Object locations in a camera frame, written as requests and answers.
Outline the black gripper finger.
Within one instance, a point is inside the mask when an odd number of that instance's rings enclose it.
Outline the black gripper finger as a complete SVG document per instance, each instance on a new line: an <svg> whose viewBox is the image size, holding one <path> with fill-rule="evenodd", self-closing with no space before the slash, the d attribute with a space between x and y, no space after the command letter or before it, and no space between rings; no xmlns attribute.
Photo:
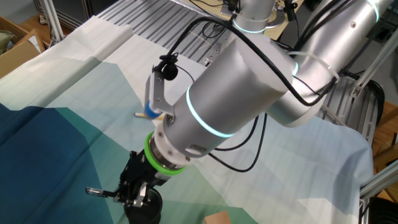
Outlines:
<svg viewBox="0 0 398 224"><path fill-rule="evenodd" d="M130 182L120 182L118 187L114 191L116 194L113 198L113 202L121 204L131 204L131 183Z"/></svg>
<svg viewBox="0 0 398 224"><path fill-rule="evenodd" d="M142 207L147 198L147 182L139 182L133 188L133 207Z"/></svg>

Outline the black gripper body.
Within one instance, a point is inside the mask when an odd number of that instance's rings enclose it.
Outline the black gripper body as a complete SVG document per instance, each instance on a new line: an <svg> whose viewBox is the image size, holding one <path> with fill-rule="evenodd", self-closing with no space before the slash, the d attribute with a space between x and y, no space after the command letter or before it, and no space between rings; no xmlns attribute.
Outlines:
<svg viewBox="0 0 398 224"><path fill-rule="evenodd" d="M144 182L150 187L163 185L171 176L160 173L147 160L144 150L130 151L129 160L119 178L119 187L140 187Z"/></svg>

